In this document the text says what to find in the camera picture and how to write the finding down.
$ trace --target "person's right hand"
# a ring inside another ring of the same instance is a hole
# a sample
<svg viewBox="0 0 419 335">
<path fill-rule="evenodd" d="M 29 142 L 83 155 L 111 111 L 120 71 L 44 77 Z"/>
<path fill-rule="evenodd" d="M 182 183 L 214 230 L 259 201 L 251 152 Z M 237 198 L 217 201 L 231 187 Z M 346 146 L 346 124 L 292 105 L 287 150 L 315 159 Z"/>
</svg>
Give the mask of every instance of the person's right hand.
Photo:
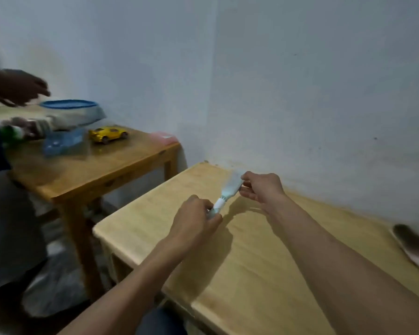
<svg viewBox="0 0 419 335">
<path fill-rule="evenodd" d="M 285 197 L 281 180 L 276 174 L 255 174 L 247 171 L 241 178 L 244 182 L 239 190 L 240 195 L 261 203 L 267 213 Z"/>
<path fill-rule="evenodd" d="M 9 107 L 25 106 L 39 94 L 50 96 L 47 83 L 22 70 L 0 70 L 0 102 Z"/>
</svg>

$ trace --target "light wood table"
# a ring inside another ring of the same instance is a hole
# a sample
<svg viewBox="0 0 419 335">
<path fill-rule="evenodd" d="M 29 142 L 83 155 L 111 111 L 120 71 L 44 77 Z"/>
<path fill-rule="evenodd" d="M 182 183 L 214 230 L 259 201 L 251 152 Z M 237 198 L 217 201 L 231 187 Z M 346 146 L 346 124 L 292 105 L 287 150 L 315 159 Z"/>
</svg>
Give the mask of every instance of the light wood table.
<svg viewBox="0 0 419 335">
<path fill-rule="evenodd" d="M 166 180 L 177 174 L 179 143 L 162 146 L 149 134 L 128 129 L 127 140 L 91 144 L 84 155 L 45 158 L 41 141 L 7 152 L 12 176 L 58 208 L 74 243 L 84 285 L 92 300 L 104 293 L 90 244 L 83 206 L 151 170 L 164 167 Z"/>
<path fill-rule="evenodd" d="M 215 201 L 228 171 L 200 163 L 151 190 L 94 227 L 135 268 L 168 234 L 191 194 Z M 290 194 L 329 232 L 419 295 L 419 270 L 381 221 Z M 239 194 L 222 210 L 224 226 L 182 262 L 163 292 L 220 334 L 334 334 L 294 260 L 259 206 Z"/>
</svg>

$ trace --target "white container with blue rim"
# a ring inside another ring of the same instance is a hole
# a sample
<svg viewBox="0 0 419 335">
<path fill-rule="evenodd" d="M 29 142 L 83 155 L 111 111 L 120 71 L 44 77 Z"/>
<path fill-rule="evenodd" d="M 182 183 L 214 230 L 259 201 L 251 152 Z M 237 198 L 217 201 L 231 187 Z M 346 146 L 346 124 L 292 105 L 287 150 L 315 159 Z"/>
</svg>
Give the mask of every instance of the white container with blue rim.
<svg viewBox="0 0 419 335">
<path fill-rule="evenodd" d="M 93 101 L 55 100 L 42 102 L 40 106 L 46 108 L 47 116 L 53 118 L 60 130 L 84 127 L 105 118 L 101 107 Z"/>
</svg>

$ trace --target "white wall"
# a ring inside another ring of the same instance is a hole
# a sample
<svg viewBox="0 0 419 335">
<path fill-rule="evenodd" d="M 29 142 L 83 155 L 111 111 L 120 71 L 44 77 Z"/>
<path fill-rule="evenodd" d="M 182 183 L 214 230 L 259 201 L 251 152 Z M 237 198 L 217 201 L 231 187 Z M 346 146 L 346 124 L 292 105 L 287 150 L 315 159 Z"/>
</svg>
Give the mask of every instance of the white wall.
<svg viewBox="0 0 419 335">
<path fill-rule="evenodd" d="M 47 79 L 54 97 L 176 134 L 185 167 L 204 156 L 216 10 L 217 0 L 0 0 L 0 60 Z M 154 172 L 108 199 L 122 206 L 161 181 Z"/>
<path fill-rule="evenodd" d="M 219 0 L 210 162 L 419 224 L 419 0 Z"/>
</svg>

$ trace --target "pink container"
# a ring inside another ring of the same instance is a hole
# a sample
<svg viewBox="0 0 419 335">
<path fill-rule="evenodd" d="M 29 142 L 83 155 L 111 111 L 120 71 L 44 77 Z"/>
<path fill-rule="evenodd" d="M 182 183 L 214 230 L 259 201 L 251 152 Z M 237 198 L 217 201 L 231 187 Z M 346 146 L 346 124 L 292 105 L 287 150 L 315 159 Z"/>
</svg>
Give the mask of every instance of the pink container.
<svg viewBox="0 0 419 335">
<path fill-rule="evenodd" d="M 163 146 L 179 141 L 175 135 L 165 132 L 154 132 L 150 133 L 150 135 L 153 140 L 161 143 Z"/>
</svg>

